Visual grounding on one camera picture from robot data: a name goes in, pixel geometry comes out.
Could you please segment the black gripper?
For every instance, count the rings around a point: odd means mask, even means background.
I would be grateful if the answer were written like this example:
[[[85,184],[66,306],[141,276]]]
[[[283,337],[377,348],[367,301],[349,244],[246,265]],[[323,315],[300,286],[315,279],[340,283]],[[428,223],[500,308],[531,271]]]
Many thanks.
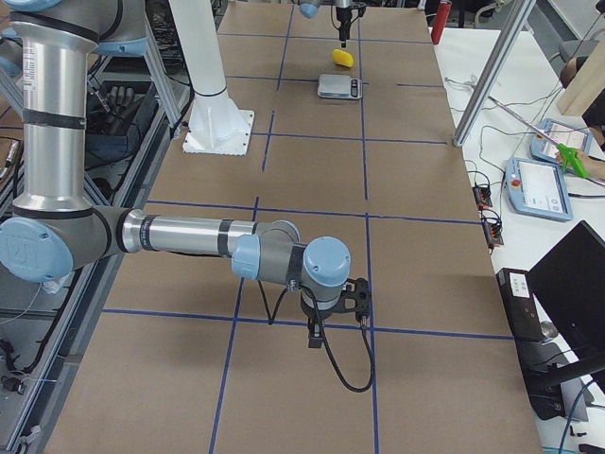
[[[335,0],[338,40],[341,47],[347,45],[347,23],[351,23],[365,14],[365,2],[355,0]]]
[[[351,307],[346,306],[346,301],[351,300],[352,288],[345,288],[339,297],[321,308],[319,300],[310,288],[302,288],[301,309],[307,316],[308,347],[319,349],[322,347],[325,335],[322,333],[323,322],[333,314],[345,314],[352,312]]]

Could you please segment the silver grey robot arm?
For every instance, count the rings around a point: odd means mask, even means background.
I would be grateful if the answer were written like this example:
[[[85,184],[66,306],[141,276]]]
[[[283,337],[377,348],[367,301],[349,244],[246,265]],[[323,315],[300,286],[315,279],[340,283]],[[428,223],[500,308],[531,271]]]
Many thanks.
[[[319,12],[323,1],[302,0],[295,1],[299,12],[307,19],[313,19]],[[336,0],[330,1],[330,14],[333,27],[337,30],[338,40],[342,48],[347,47],[351,38],[352,24],[364,16],[367,4],[363,1]]]
[[[88,58],[103,44],[142,54],[141,1],[12,1],[23,43],[25,188],[1,226],[1,261],[41,283],[117,253],[220,256],[243,278],[301,293],[309,344],[328,344],[324,322],[345,309],[351,258],[324,236],[301,243],[288,221],[152,216],[89,203],[83,192]]]

